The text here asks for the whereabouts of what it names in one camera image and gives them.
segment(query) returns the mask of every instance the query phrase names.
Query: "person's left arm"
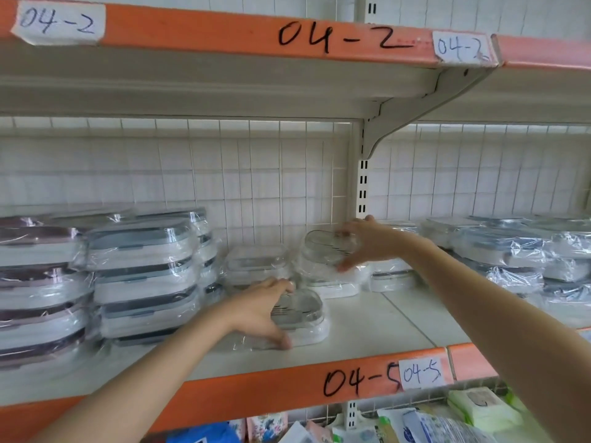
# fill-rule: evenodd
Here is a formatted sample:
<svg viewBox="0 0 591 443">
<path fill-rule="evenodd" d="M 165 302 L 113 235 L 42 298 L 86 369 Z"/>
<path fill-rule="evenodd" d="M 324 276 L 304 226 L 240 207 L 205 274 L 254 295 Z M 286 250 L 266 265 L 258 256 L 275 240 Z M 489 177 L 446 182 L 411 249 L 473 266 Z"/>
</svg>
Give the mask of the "person's left arm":
<svg viewBox="0 0 591 443">
<path fill-rule="evenodd" d="M 231 331 L 266 337 L 287 349 L 271 309 L 292 284 L 268 279 L 216 304 L 87 396 L 30 443 L 137 443 L 203 356 Z"/>
</svg>

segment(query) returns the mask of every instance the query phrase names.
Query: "paper label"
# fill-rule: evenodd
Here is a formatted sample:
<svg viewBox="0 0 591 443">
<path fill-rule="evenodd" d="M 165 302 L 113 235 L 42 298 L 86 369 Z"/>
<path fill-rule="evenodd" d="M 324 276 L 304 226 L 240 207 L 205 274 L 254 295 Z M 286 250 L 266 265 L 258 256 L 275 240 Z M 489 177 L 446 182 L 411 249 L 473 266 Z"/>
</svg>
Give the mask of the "paper label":
<svg viewBox="0 0 591 443">
<path fill-rule="evenodd" d="M 106 21 L 105 5 L 19 0 L 11 32 L 31 45 L 95 44 Z"/>
<path fill-rule="evenodd" d="M 433 48 L 447 64 L 496 66 L 498 62 L 486 34 L 433 31 Z"/>
<path fill-rule="evenodd" d="M 429 389 L 446 385 L 439 357 L 421 357 L 398 362 L 403 389 Z"/>
</svg>

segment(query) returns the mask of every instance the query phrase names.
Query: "person's left hand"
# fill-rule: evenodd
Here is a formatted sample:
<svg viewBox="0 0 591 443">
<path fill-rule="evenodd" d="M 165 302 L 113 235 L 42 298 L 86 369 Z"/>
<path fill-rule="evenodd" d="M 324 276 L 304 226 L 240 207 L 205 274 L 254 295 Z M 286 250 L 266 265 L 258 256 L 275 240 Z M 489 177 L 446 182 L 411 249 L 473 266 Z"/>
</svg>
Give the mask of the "person's left hand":
<svg viewBox="0 0 591 443">
<path fill-rule="evenodd" d="M 214 306 L 230 331 L 265 337 L 281 349 L 291 348 L 287 333 L 271 320 L 271 311 L 282 293 L 293 292 L 293 284 L 286 279 L 267 278 L 254 283 Z"/>
</svg>

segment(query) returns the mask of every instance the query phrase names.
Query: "person's right arm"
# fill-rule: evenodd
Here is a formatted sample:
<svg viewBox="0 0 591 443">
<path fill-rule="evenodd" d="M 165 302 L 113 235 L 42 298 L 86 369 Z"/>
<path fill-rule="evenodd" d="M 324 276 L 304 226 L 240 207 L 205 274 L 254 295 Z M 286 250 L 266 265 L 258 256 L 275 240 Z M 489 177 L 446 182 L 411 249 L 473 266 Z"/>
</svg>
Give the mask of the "person's right arm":
<svg viewBox="0 0 591 443">
<path fill-rule="evenodd" d="M 591 345 L 575 331 L 477 274 L 430 240 L 368 216 L 345 223 L 361 248 L 339 270 L 400 257 L 441 299 L 557 443 L 591 441 Z"/>
</svg>

